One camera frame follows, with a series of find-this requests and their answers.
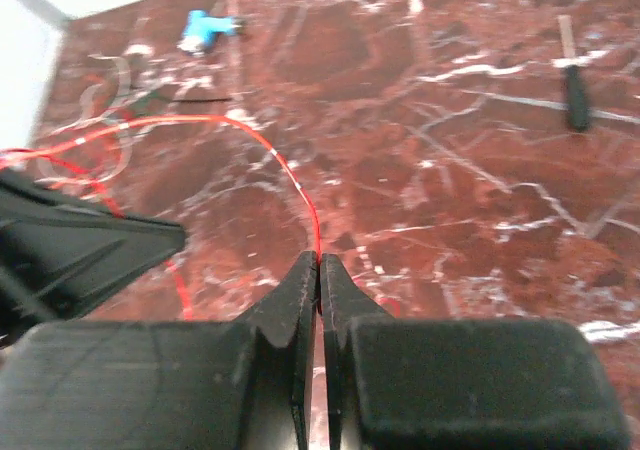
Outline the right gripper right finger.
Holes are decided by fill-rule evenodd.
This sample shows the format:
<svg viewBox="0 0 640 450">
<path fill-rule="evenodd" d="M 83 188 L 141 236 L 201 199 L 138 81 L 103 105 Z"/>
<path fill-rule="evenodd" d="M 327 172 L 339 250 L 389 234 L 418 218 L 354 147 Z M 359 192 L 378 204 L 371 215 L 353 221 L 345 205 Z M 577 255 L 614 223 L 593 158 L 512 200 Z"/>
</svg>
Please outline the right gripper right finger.
<svg viewBox="0 0 640 450">
<path fill-rule="evenodd" d="M 320 266 L 334 449 L 627 449 L 590 343 L 545 318 L 400 319 Z"/>
</svg>

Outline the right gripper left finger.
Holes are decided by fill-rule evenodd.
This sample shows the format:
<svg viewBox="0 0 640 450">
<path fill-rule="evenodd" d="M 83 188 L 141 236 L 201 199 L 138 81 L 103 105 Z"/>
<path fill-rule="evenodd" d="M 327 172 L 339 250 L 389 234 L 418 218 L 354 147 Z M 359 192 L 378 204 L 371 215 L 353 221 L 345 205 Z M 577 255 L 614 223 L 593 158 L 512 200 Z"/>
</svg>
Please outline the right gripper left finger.
<svg viewBox="0 0 640 450">
<path fill-rule="evenodd" d="M 305 449 L 317 256 L 235 319 L 36 326 L 1 370 L 5 449 Z"/>
</svg>

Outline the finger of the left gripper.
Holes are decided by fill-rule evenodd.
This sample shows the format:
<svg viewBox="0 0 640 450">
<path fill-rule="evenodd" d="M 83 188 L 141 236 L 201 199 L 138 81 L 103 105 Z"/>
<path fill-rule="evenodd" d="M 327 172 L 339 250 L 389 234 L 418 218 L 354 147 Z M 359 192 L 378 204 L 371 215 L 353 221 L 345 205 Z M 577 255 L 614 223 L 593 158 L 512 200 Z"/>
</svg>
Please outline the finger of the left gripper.
<svg viewBox="0 0 640 450">
<path fill-rule="evenodd" d="M 91 313 L 185 243 L 178 223 L 117 216 L 2 170 L 2 339 Z"/>
</svg>

